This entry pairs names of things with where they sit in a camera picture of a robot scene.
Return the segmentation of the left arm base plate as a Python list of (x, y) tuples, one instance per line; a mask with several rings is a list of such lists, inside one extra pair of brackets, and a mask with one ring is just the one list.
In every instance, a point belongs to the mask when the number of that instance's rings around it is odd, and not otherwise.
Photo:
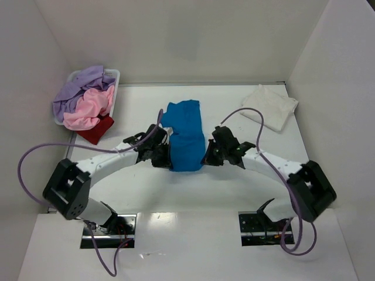
[(109, 228), (90, 222), (90, 228), (83, 227), (80, 249), (94, 249), (90, 229), (98, 249), (115, 249), (124, 242), (123, 248), (134, 248), (136, 222), (136, 214), (119, 214), (115, 225)]

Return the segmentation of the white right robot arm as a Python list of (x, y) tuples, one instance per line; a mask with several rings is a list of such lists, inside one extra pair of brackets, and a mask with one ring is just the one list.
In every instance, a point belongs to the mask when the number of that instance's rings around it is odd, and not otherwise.
[(288, 197), (272, 198), (258, 209), (267, 222), (298, 215), (306, 222), (314, 222), (337, 199), (334, 188), (318, 163), (285, 160), (260, 150), (253, 143), (240, 143), (228, 127), (217, 126), (209, 139), (202, 164), (222, 166), (225, 161), (287, 187)]

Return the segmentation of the pink t shirt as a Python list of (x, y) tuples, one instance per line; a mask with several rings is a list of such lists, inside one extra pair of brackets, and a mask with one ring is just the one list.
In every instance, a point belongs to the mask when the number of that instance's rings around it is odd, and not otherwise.
[(63, 125), (72, 131), (87, 131), (94, 128), (101, 121), (100, 117), (110, 113), (114, 90), (114, 85), (106, 91), (99, 91), (95, 88), (87, 90), (78, 99), (75, 111), (63, 114)]

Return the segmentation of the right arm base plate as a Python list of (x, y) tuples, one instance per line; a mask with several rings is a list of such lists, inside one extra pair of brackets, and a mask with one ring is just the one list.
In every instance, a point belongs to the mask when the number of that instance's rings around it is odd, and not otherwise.
[(270, 221), (266, 216), (256, 212), (238, 214), (242, 246), (271, 246), (281, 243), (281, 232), (287, 219), (278, 222)]

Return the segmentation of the white folded t shirt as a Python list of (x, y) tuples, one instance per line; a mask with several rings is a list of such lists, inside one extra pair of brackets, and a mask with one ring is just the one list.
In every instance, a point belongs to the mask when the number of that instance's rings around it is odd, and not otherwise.
[(260, 111), (264, 117), (264, 125), (275, 132), (281, 132), (289, 116), (298, 106), (298, 101), (259, 84), (249, 96), (245, 97), (241, 105), (243, 108)]

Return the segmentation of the red t shirt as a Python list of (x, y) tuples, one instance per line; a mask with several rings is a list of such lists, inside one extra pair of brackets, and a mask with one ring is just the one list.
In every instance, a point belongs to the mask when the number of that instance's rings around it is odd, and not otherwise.
[(99, 116), (99, 123), (86, 131), (76, 131), (76, 134), (87, 140), (93, 145), (97, 145), (103, 135), (113, 126), (114, 120), (107, 114)]

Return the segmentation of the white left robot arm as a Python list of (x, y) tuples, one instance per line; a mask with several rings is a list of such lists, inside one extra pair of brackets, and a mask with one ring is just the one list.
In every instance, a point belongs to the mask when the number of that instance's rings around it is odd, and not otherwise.
[(124, 139), (111, 153), (72, 162), (61, 160), (44, 191), (43, 198), (67, 220), (95, 224), (104, 233), (112, 232), (120, 217), (108, 204), (90, 198), (90, 189), (102, 179), (139, 162), (150, 160), (153, 167), (170, 169), (172, 128), (152, 124), (146, 132)]

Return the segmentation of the blue t shirt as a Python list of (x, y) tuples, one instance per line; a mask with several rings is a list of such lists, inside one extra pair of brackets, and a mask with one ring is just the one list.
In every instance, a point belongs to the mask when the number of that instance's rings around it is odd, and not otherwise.
[(202, 130), (200, 102), (197, 100), (169, 103), (161, 124), (171, 128), (171, 162), (173, 172), (196, 172), (202, 168), (206, 142)]

